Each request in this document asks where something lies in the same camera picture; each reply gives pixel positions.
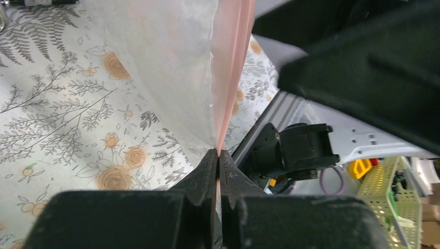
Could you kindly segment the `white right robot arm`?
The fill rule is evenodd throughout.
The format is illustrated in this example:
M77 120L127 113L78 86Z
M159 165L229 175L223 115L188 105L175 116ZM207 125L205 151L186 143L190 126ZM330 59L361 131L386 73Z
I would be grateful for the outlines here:
M257 1L255 17L279 92L232 155L245 175L439 157L439 1Z

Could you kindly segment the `clear pink zip top bag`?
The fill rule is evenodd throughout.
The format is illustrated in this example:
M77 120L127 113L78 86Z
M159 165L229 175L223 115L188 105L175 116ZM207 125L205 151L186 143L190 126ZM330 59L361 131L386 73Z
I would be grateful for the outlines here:
M192 165L221 149L254 1L81 1Z

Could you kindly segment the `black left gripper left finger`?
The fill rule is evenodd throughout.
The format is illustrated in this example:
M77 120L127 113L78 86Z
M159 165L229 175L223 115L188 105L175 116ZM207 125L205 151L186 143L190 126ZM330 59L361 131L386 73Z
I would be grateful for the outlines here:
M177 248L214 248L217 163L217 150L209 149L196 168L171 188L184 194Z

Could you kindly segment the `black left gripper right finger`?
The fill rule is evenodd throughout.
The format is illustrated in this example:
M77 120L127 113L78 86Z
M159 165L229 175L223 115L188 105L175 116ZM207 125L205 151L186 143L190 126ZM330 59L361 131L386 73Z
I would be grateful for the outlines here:
M247 195L266 193L240 171L228 151L219 156L219 189L222 210L223 246L240 248L239 216L237 204Z

